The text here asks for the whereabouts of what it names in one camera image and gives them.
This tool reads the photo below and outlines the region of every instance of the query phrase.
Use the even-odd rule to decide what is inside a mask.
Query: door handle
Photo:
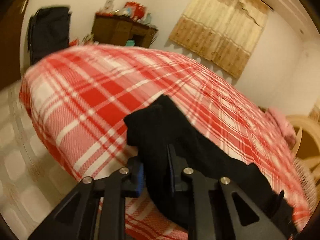
[[[27,1],[28,0],[24,0],[23,4],[21,6],[20,14],[22,14],[24,12],[24,9],[26,8],[26,5],[27,5]]]

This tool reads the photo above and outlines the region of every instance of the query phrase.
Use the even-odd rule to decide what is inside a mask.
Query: black luggage
[[[30,18],[28,50],[31,65],[69,47],[70,16],[68,7],[48,7],[39,9]]]

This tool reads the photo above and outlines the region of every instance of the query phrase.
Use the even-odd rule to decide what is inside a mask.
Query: metal screw
[[[230,183],[230,179],[228,177],[222,177],[220,181],[224,185],[228,185]]]
[[[128,169],[127,167],[123,167],[123,168],[121,168],[121,169],[119,170],[119,172],[120,172],[121,174],[128,174],[128,173],[129,173],[129,169]]]
[[[188,174],[188,175],[190,175],[190,174],[192,174],[193,173],[193,168],[184,168],[183,169],[183,172],[185,173],[185,174]]]
[[[82,179],[82,182],[83,182],[84,184],[90,184],[90,183],[92,182],[92,178],[91,178],[91,177],[84,177],[84,178]]]

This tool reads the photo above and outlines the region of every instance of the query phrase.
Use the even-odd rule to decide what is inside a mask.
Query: wooden desk
[[[144,48],[149,48],[157,31],[147,25],[134,22],[129,17],[101,14],[95,15],[92,27],[94,41],[125,46],[128,40],[134,40],[135,46]]]

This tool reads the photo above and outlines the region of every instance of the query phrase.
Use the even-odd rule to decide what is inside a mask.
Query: bed sheet
[[[137,154],[126,144],[123,118],[161,94],[226,154],[256,163],[273,190],[284,190],[298,229],[304,227],[308,205],[284,138],[255,104],[193,59],[138,47],[72,47],[27,71],[20,100],[50,154],[80,181],[108,176]],[[188,238],[146,190],[126,199],[125,219],[138,240]]]

